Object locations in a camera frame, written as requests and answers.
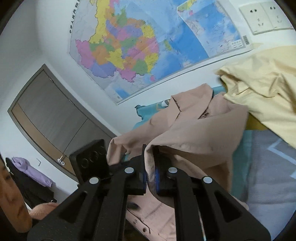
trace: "pink jacket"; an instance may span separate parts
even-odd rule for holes
[[[126,218],[149,240],[176,240],[173,201],[155,193],[153,146],[159,146],[173,166],[190,176],[208,175],[231,189],[232,154],[242,138],[248,109],[228,102],[222,93],[212,95],[207,84],[174,95],[166,109],[110,142],[109,165],[119,163],[124,154],[129,158],[141,155],[142,145],[147,145],[144,158],[149,188],[144,196],[128,198],[140,209],[128,210]]]

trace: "yellow shirt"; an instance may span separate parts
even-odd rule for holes
[[[224,97],[247,105],[250,114],[296,148],[296,46],[254,54],[217,71]]]

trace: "map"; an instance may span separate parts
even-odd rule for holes
[[[187,67],[245,48],[215,0],[78,2],[70,55],[115,103]]]

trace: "wall socket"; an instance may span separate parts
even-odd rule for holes
[[[239,8],[254,35],[272,31],[267,13],[260,3],[244,5]]]
[[[275,1],[269,1],[261,3],[263,9],[267,13],[274,30],[280,29],[293,29],[293,25],[290,23],[287,16],[284,14],[279,5]]]

